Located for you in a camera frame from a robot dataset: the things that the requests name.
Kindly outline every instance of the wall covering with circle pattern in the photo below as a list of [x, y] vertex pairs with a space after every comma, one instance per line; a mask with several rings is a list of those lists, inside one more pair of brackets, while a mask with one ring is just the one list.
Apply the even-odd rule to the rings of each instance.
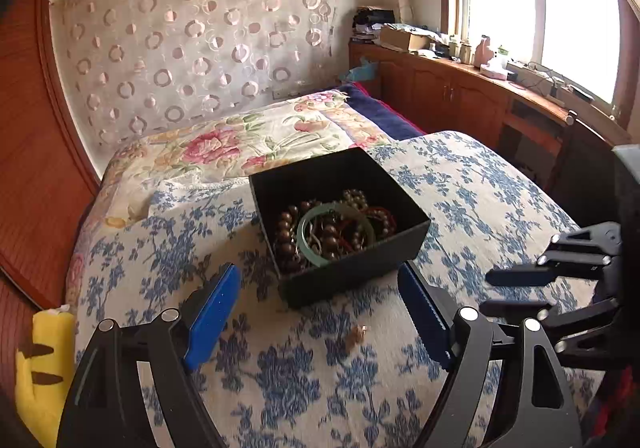
[[325, 87], [337, 0], [59, 0], [51, 26], [98, 173], [140, 136]]

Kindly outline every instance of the black box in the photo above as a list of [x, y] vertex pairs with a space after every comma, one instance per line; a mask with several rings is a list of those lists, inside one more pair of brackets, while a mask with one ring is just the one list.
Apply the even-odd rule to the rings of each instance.
[[[294, 308], [326, 300], [398, 269], [401, 263], [417, 256], [431, 223], [411, 196], [359, 148], [259, 172], [249, 176], [249, 183], [280, 281], [280, 293]], [[280, 214], [288, 205], [305, 200], [341, 199], [342, 191], [350, 188], [362, 190], [370, 206], [388, 209], [396, 220], [396, 233], [328, 265], [294, 275], [282, 274], [273, 251]]]

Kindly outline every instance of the window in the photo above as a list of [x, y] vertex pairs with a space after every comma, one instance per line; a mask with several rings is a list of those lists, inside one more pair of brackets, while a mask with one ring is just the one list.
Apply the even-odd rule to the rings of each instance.
[[611, 114], [618, 73], [618, 0], [469, 0], [468, 38], [489, 35], [522, 62], [535, 62], [594, 95]]

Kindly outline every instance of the green bracelet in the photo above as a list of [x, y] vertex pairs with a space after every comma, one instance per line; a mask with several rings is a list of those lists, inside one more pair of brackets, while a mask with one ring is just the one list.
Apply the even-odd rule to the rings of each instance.
[[352, 208], [351, 206], [348, 206], [344, 203], [325, 203], [314, 206], [311, 210], [309, 210], [302, 216], [302, 219], [300, 219], [300, 222], [298, 223], [298, 230], [296, 231], [296, 241], [298, 243], [300, 253], [302, 253], [302, 255], [314, 266], [324, 266], [327, 265], [330, 261], [324, 257], [321, 257], [309, 247], [309, 244], [305, 238], [305, 228], [306, 225], [309, 224], [309, 221], [311, 221], [311, 219], [313, 219], [314, 217], [325, 215], [332, 211], [350, 217], [361, 224], [364, 228], [364, 232], [367, 234], [367, 242], [369, 245], [372, 245], [376, 241], [376, 232], [373, 230], [373, 226], [371, 226], [369, 219], [367, 219], [366, 215], [364, 215], [362, 212], [359, 212], [355, 208]]

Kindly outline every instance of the metal bolt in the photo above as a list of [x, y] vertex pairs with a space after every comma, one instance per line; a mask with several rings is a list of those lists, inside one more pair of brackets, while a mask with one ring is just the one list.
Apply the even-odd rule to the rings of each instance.
[[478, 319], [478, 311], [473, 307], [463, 307], [460, 309], [460, 316], [468, 322], [473, 322], [473, 320]]
[[113, 320], [111, 318], [102, 320], [100, 323], [98, 323], [98, 329], [103, 333], [110, 331], [111, 329], [113, 329]]
[[566, 342], [564, 340], [560, 340], [554, 346], [554, 351], [556, 351], [558, 354], [560, 354], [560, 352], [564, 352], [565, 349], [566, 349]]
[[175, 322], [180, 316], [177, 309], [165, 309], [162, 311], [161, 317], [163, 322]]
[[534, 318], [527, 318], [524, 320], [524, 327], [533, 332], [540, 331], [540, 322]]

